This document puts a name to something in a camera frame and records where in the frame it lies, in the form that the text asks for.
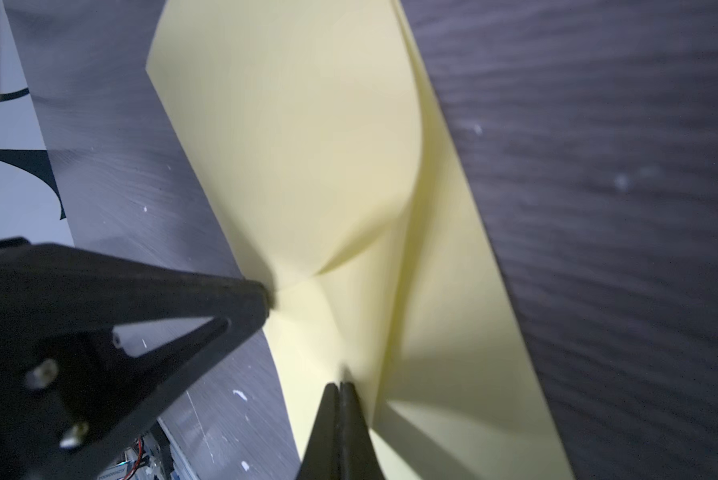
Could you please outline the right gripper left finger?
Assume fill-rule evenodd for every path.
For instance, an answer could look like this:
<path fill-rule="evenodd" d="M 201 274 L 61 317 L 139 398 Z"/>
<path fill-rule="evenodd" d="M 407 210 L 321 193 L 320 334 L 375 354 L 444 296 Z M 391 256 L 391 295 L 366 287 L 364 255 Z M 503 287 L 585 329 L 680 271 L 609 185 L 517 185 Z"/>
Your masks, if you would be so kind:
<path fill-rule="evenodd" d="M 311 435 L 297 480 L 334 480 L 340 478 L 337 420 L 339 388 L 328 384 L 322 394 Z"/>

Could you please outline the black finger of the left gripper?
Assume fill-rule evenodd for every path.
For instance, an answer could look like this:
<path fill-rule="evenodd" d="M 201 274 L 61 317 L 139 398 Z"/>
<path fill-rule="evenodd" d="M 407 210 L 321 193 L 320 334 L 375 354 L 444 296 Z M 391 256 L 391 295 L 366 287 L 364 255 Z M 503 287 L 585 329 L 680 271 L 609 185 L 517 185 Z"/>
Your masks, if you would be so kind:
<path fill-rule="evenodd" d="M 255 281 L 0 240 L 0 479 L 92 479 L 269 315 Z"/>

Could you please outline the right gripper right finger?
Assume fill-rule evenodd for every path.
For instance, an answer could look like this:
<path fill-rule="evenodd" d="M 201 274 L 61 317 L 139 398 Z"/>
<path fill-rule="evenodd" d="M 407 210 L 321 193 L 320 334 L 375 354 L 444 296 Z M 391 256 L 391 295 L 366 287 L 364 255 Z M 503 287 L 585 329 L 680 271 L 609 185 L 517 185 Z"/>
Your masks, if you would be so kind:
<path fill-rule="evenodd" d="M 338 394 L 338 478 L 383 480 L 353 383 L 342 382 Z"/>

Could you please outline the yellow square paper sheet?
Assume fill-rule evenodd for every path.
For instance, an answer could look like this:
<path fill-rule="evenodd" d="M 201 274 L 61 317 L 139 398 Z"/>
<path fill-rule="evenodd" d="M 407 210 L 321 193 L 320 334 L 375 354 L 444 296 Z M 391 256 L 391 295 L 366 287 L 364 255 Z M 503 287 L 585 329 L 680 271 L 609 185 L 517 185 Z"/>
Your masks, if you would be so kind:
<path fill-rule="evenodd" d="M 299 453 L 352 381 L 389 479 L 569 479 L 397 1 L 169 1 L 148 75 L 264 326 Z"/>

